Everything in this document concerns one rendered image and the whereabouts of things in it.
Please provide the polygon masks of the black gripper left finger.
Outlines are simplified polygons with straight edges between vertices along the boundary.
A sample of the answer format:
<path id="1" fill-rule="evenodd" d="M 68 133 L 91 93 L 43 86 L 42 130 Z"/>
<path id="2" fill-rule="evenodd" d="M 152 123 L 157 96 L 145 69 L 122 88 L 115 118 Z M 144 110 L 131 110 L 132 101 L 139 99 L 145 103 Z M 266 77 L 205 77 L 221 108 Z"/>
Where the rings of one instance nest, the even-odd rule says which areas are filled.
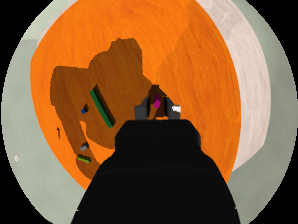
<path id="1" fill-rule="evenodd" d="M 146 116 L 147 108 L 147 116 Z M 147 120 L 150 115 L 150 97 L 145 97 L 140 105 L 134 107 L 135 120 Z"/>

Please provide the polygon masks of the magenta rod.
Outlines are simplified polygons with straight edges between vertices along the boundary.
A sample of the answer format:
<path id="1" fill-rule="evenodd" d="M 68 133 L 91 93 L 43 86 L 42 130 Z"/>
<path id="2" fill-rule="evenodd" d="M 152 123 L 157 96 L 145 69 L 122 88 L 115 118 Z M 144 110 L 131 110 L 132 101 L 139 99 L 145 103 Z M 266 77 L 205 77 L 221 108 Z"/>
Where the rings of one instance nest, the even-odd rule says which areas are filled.
<path id="1" fill-rule="evenodd" d="M 160 108 L 160 95 L 154 95 L 154 108 Z"/>

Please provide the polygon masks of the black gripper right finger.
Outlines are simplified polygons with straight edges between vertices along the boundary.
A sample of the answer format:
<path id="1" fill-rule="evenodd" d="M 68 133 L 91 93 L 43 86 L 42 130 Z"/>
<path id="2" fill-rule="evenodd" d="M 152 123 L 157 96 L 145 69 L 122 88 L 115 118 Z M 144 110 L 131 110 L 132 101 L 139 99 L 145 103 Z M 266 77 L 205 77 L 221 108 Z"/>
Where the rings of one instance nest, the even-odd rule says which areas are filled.
<path id="1" fill-rule="evenodd" d="M 168 117 L 168 110 L 169 119 L 180 119 L 181 106 L 175 105 L 169 97 L 164 97 L 164 112 L 166 117 Z"/>

